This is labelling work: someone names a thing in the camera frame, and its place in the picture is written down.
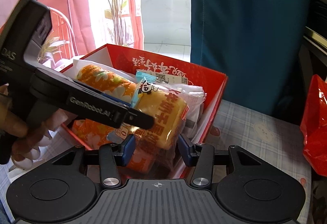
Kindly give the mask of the person's left hand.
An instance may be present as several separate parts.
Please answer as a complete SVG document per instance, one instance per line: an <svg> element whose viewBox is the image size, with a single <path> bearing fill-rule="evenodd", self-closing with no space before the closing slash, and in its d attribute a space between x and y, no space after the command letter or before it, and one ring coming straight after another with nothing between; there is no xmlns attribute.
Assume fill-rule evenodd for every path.
<svg viewBox="0 0 327 224"><path fill-rule="evenodd" d="M27 123L10 111L11 98L7 84L1 86L1 164L13 161L21 169L29 169L33 161L40 157L40 147L48 146L55 131L68 120L68 114L58 109L51 117L37 128Z"/></svg>

